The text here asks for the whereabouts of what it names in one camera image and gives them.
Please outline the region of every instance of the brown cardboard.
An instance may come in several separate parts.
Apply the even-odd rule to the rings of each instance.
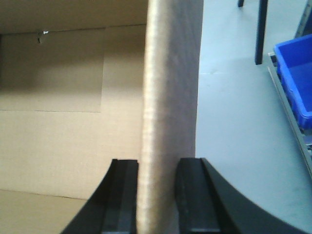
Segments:
[[[146,24],[147,0],[0,0],[0,34]]]
[[[0,110],[100,112],[105,29],[1,38]]]
[[[202,0],[149,1],[136,216],[139,234],[169,233],[177,163],[182,157],[195,157],[202,13]]]
[[[58,234],[85,200],[0,190],[0,233]]]
[[[87,199],[112,158],[138,159],[145,26],[111,27],[104,33],[99,113],[0,111],[0,189]],[[60,36],[66,41],[66,33]],[[75,98],[88,110],[80,96]]]

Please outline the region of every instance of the blue plastic bin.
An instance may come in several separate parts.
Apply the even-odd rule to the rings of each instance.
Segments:
[[[312,128],[312,35],[275,46],[278,73],[298,125]]]

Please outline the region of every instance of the cardboard sheet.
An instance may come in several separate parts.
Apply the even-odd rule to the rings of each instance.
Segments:
[[[0,190],[0,233],[58,234],[85,202]]]
[[[173,221],[177,162],[181,157],[195,156],[202,12],[202,0],[149,1],[138,176],[139,234],[166,233]]]

